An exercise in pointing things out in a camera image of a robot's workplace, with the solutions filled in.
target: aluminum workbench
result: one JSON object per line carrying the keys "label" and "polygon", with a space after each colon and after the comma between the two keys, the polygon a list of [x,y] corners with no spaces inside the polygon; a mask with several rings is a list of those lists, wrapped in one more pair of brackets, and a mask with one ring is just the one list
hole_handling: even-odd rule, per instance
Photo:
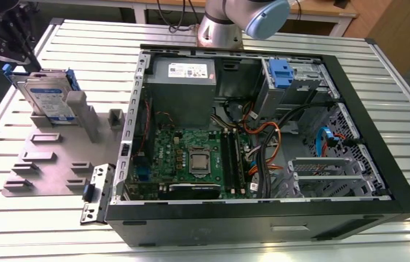
{"label": "aluminum workbench", "polygon": [[[193,32],[154,25],[65,20],[36,48],[43,68],[75,71],[98,112],[126,108],[141,43],[193,46]],[[410,88],[383,53],[362,39],[277,34],[243,38],[246,49],[335,55],[410,183]],[[410,219],[341,241],[130,248],[109,226],[79,226],[79,196],[1,196],[10,166],[34,129],[30,106],[10,87],[0,104],[0,258],[47,261],[410,261]]]}

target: blue drive bracket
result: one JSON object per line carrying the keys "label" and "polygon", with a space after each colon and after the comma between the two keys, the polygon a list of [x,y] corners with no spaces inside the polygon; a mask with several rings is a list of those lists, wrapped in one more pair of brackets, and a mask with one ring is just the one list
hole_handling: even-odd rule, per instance
{"label": "blue drive bracket", "polygon": [[338,137],[334,136],[333,132],[330,131],[330,129],[327,127],[322,127],[318,129],[317,132],[317,139],[314,141],[314,148],[317,150],[317,156],[321,157],[322,154],[322,144],[321,144],[321,140],[322,140],[322,135],[326,134],[326,143],[327,146],[331,147],[337,144],[338,142]]}
{"label": "blue drive bracket", "polygon": [[274,87],[285,89],[294,80],[294,70],[285,59],[269,59],[270,74],[274,80]]}

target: black cable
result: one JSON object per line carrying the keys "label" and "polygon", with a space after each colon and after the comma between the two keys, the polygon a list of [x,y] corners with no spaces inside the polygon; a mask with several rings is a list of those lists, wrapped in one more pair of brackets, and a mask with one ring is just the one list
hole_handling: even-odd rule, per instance
{"label": "black cable", "polygon": [[297,10],[297,18],[295,20],[301,20],[302,19],[302,6],[298,0],[295,0],[297,5],[298,5],[298,10]]}
{"label": "black cable", "polygon": [[[189,4],[190,4],[190,7],[191,7],[191,11],[193,11],[193,14],[195,16],[195,19],[197,19],[197,23],[199,23],[199,20],[198,20],[198,16],[197,16],[197,13],[195,13],[195,9],[193,7],[193,4],[191,4],[191,1],[189,1]],[[191,30],[191,27],[189,27],[187,29],[181,29],[181,24],[182,24],[182,19],[183,19],[183,14],[185,14],[185,0],[182,0],[182,10],[181,10],[181,17],[178,19],[178,22],[177,22],[177,25],[173,25],[167,20],[166,18],[162,16],[163,12],[161,10],[161,5],[159,5],[159,0],[155,0],[155,3],[157,3],[157,6],[158,6],[158,14],[159,14],[159,17],[162,19],[162,21],[166,23],[166,25],[169,26],[167,30],[171,34],[174,34],[177,31],[179,32],[186,32],[186,31],[190,31]]]}
{"label": "black cable", "polygon": [[190,8],[191,8],[193,15],[195,16],[197,24],[199,24],[199,19],[198,19],[198,16],[197,16],[197,12],[195,12],[195,9],[193,8],[193,4],[191,4],[190,0],[189,0],[189,5],[190,5]]}
{"label": "black cable", "polygon": [[[278,121],[278,127],[279,129],[285,126],[285,124],[289,122],[289,120],[291,119],[291,117],[302,110],[315,107],[315,106],[331,106],[334,105],[334,102],[314,102],[310,104],[303,104],[299,105],[298,107],[293,108],[281,118],[281,120]],[[261,177],[263,178],[263,185],[265,188],[262,188],[263,190],[262,192],[262,197],[263,198],[269,198],[271,195],[271,178],[270,178],[270,172],[269,172],[269,168],[266,166],[266,159],[265,159],[265,150],[266,150],[266,145],[269,144],[271,137],[274,136],[274,131],[275,129],[273,128],[269,132],[269,134],[266,135],[266,138],[262,142],[262,146],[258,152],[258,157],[257,157],[257,172],[258,172],[258,178],[259,178],[259,173],[262,173]]]}

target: orange wire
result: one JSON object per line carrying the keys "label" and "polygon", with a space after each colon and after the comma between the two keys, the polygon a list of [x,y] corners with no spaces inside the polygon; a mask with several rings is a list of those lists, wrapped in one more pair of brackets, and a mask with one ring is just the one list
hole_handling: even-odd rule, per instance
{"label": "orange wire", "polygon": [[[282,169],[283,167],[278,166],[278,165],[269,165],[269,169],[273,169],[273,170],[279,170]],[[257,172],[257,166],[254,166],[253,168],[250,168],[249,170],[249,175],[253,175],[254,173]]]}
{"label": "orange wire", "polygon": [[270,163],[273,162],[274,158],[277,157],[278,150],[279,150],[279,147],[281,147],[281,130],[279,130],[278,124],[274,123],[274,122],[266,122],[266,123],[263,123],[263,124],[262,124],[257,129],[254,129],[254,130],[249,129],[247,126],[246,126],[246,119],[247,119],[249,114],[250,114],[250,112],[251,112],[253,109],[254,109],[254,104],[251,103],[249,112],[246,113],[246,115],[243,116],[243,119],[242,119],[242,126],[243,126],[245,131],[246,131],[249,134],[258,134],[261,131],[263,131],[263,129],[265,129],[267,126],[274,126],[274,128],[275,128],[275,130],[277,130],[277,132],[278,132],[278,145],[277,145],[277,147],[275,147],[275,149],[274,149],[274,152],[273,152],[273,154],[271,154],[271,157],[266,160],[266,163],[270,164]]}
{"label": "orange wire", "polygon": [[[334,134],[333,136],[345,139],[345,135],[343,134]],[[325,157],[326,156],[326,151],[327,151],[327,143],[323,144],[322,148],[321,148],[321,156]]]}

